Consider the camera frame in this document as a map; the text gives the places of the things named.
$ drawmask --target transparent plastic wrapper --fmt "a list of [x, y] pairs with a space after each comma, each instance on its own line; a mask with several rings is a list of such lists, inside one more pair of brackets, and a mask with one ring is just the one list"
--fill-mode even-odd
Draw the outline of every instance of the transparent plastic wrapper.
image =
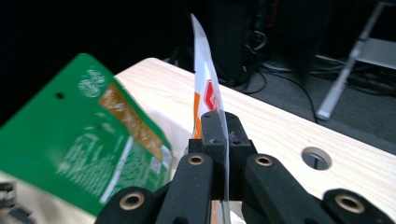
[[227, 122], [225, 119], [224, 106], [219, 90], [219, 81], [215, 66], [212, 61], [209, 43], [205, 31], [194, 15], [191, 14], [194, 31], [194, 69], [195, 69], [195, 93], [194, 93], [194, 129], [192, 138], [201, 138], [201, 116], [209, 111], [217, 111], [219, 123], [225, 139], [224, 161], [224, 197], [220, 203], [212, 203], [212, 223], [231, 223], [229, 205], [229, 141]]
[[164, 133], [92, 56], [79, 54], [0, 130], [0, 170], [96, 216], [120, 189], [170, 180]]

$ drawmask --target table hole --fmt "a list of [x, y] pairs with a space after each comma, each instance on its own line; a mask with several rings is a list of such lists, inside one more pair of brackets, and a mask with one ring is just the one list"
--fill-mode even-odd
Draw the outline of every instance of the table hole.
[[302, 152], [306, 165], [315, 170], [327, 170], [332, 167], [332, 158], [318, 147], [306, 147]]

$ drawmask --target barcode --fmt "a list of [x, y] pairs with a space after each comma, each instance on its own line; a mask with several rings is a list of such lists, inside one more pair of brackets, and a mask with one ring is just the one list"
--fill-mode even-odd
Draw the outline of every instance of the barcode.
[[169, 170], [173, 159], [172, 152], [164, 145], [161, 146], [161, 151], [163, 152], [163, 166]]

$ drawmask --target mounting hole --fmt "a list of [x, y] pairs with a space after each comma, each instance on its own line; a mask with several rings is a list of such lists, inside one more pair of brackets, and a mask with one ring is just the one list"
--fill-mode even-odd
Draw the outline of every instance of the mounting hole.
[[205, 162], [205, 158], [202, 156], [189, 157], [189, 164], [191, 164], [191, 165], [201, 165], [204, 162]]
[[345, 210], [360, 214], [364, 212], [364, 205], [361, 201], [347, 194], [339, 194], [335, 196], [335, 201]]
[[189, 224], [189, 221], [185, 217], [177, 217], [173, 224]]
[[64, 93], [63, 92], [56, 92], [55, 94], [56, 98], [62, 100], [65, 98]]
[[234, 144], [234, 145], [239, 145], [239, 144], [241, 144], [241, 141], [239, 141], [239, 140], [233, 140], [233, 144]]
[[257, 164], [261, 165], [261, 166], [270, 166], [273, 164], [273, 161], [271, 160], [271, 158], [266, 157], [266, 156], [260, 156], [260, 157], [256, 157]]
[[318, 147], [306, 147], [302, 152], [306, 165], [315, 170], [327, 170], [332, 167], [332, 158]]
[[123, 196], [120, 200], [120, 207], [123, 210], [133, 210], [145, 201], [145, 196], [141, 192], [133, 192]]

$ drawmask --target floor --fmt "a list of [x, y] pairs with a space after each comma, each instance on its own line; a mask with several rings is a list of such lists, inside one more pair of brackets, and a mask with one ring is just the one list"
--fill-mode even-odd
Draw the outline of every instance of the floor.
[[[385, 90], [384, 87], [383, 90], [378, 91], [381, 83], [376, 78], [376, 74], [365, 74], [364, 80], [350, 79], [353, 85], [347, 85], [331, 118], [323, 121], [315, 119], [314, 111], [320, 106], [337, 74], [313, 72], [306, 79], [305, 84], [301, 85], [299, 78], [293, 73], [283, 71], [288, 68], [282, 63], [269, 61], [265, 65], [260, 73], [255, 73], [250, 78], [247, 88], [245, 86], [235, 89], [255, 91], [266, 84], [261, 91], [250, 96], [396, 155], [395, 82], [387, 82], [388, 89]], [[396, 77], [396, 72], [388, 70], [387, 72], [389, 72], [388, 76]], [[372, 83], [373, 86], [358, 88], [358, 84], [362, 86], [359, 81]]]

